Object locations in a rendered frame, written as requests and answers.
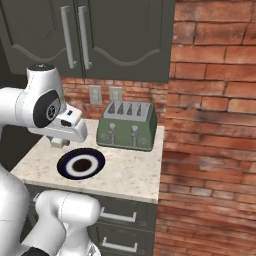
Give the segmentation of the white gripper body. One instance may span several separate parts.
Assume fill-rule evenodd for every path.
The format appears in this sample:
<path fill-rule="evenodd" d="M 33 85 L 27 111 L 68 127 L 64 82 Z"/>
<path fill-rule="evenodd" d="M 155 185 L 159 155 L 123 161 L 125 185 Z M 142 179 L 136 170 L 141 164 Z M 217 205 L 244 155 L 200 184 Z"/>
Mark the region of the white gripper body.
<path fill-rule="evenodd" d="M 87 128 L 82 118 L 57 117 L 45 128 L 30 128 L 33 134 L 49 136 L 74 142 L 84 142 L 87 137 Z"/>

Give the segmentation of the dark blue white-ringed plate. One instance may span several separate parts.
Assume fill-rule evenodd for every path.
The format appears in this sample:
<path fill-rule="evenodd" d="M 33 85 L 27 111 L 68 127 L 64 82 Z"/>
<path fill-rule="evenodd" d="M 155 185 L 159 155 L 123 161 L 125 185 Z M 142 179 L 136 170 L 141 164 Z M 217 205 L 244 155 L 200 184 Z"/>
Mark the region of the dark blue white-ringed plate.
<path fill-rule="evenodd" d="M 70 180 L 88 179 L 105 165 L 104 155 L 93 148 L 78 148 L 65 153 L 57 163 L 59 174 Z"/>

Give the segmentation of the green four-slot toaster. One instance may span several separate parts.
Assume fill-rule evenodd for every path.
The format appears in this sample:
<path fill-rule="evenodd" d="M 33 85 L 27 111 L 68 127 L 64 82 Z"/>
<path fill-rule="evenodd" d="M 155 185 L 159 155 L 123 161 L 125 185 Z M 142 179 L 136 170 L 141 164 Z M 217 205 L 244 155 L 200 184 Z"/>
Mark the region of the green four-slot toaster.
<path fill-rule="evenodd" d="M 151 151 L 156 129 L 152 103 L 112 100 L 100 117 L 96 142 L 105 147 Z"/>

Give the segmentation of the dark grey drawer front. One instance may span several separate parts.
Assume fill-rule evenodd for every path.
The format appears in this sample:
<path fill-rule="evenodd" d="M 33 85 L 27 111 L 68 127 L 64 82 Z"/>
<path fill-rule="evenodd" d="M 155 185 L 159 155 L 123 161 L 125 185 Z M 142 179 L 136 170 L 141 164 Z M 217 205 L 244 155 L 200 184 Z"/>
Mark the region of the dark grey drawer front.
<path fill-rule="evenodd" d="M 154 233 L 122 226 L 96 223 L 88 228 L 92 242 L 99 248 L 102 256 L 153 256 Z M 133 247 L 138 243 L 136 253 L 124 252 L 102 247 L 103 238 L 110 243 Z"/>
<path fill-rule="evenodd" d="M 105 211 L 107 213 L 131 217 L 133 212 L 137 212 L 135 223 L 99 217 L 100 222 L 150 232 L 153 232 L 155 230 L 157 210 L 156 204 L 99 195 L 94 195 L 94 198 L 96 198 L 100 202 L 101 208 L 105 207 Z"/>

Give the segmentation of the dark grey cupboard door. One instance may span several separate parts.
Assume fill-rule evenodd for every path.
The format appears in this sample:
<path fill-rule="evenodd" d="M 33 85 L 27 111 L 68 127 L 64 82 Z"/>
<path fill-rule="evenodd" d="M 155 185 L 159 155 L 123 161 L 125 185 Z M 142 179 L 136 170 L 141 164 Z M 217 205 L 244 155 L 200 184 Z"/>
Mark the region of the dark grey cupboard door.
<path fill-rule="evenodd" d="M 166 83 L 175 0 L 76 0 L 85 14 L 87 78 Z"/>
<path fill-rule="evenodd" d="M 61 19 L 69 6 L 68 23 L 74 69 L 69 68 Z M 25 75 L 33 64 L 52 64 L 63 77 L 83 76 L 76 0 L 0 0 L 0 39 L 13 74 Z"/>

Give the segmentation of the grey wall outlet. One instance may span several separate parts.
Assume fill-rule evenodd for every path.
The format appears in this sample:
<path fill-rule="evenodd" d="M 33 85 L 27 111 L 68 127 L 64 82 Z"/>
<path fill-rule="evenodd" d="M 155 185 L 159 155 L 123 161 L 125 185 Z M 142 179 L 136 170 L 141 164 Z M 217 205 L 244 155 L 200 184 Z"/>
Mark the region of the grey wall outlet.
<path fill-rule="evenodd" d="M 110 99 L 111 100 L 122 100 L 122 88 L 121 87 L 110 87 Z"/>
<path fill-rule="evenodd" d="M 89 86 L 89 94 L 90 94 L 90 103 L 93 105 L 101 105 L 102 104 L 102 93 L 101 87 L 96 85 Z"/>

